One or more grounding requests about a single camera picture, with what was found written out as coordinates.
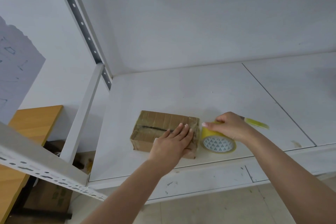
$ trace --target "tape roll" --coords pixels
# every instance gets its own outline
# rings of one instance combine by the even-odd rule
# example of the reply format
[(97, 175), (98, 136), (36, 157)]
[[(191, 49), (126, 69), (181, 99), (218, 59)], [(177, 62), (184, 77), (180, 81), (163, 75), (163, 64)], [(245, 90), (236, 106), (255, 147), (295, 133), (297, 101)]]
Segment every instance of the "tape roll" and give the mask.
[(225, 154), (236, 149), (236, 142), (222, 133), (202, 128), (201, 145), (212, 153)]

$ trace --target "right hand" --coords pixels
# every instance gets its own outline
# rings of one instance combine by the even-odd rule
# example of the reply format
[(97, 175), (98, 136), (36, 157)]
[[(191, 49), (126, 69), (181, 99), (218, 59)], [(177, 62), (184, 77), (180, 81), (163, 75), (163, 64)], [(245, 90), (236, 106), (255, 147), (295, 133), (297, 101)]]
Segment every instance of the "right hand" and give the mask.
[(226, 112), (216, 117), (216, 121), (222, 123), (203, 122), (202, 126), (242, 143), (245, 143), (252, 134), (258, 133), (258, 131), (243, 121), (239, 115), (233, 112)]

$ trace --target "yellow tape roll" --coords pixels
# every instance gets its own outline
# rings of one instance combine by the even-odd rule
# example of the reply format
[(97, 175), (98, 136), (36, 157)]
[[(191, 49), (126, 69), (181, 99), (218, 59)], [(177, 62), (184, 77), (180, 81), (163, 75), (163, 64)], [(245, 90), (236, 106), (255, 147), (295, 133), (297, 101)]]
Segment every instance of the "yellow tape roll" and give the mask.
[(201, 145), (212, 153), (224, 154), (233, 152), (236, 149), (236, 142), (222, 133), (202, 128)]

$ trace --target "paper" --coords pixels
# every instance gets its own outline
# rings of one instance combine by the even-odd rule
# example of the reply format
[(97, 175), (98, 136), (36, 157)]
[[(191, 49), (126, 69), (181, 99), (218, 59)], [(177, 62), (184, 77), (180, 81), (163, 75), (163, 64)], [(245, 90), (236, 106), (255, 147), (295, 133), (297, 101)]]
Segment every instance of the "paper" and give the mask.
[(44, 61), (31, 40), (0, 16), (0, 122), (9, 123)]

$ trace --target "tile floor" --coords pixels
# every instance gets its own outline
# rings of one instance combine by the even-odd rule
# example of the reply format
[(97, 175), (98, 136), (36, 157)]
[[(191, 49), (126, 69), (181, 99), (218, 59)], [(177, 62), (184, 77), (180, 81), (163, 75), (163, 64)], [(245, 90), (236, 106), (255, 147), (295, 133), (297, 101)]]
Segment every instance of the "tile floor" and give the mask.
[[(324, 180), (336, 191), (336, 177)], [(79, 224), (101, 202), (73, 195), (67, 224)], [(145, 205), (134, 224), (270, 223), (294, 224), (294, 220), (271, 184)]]

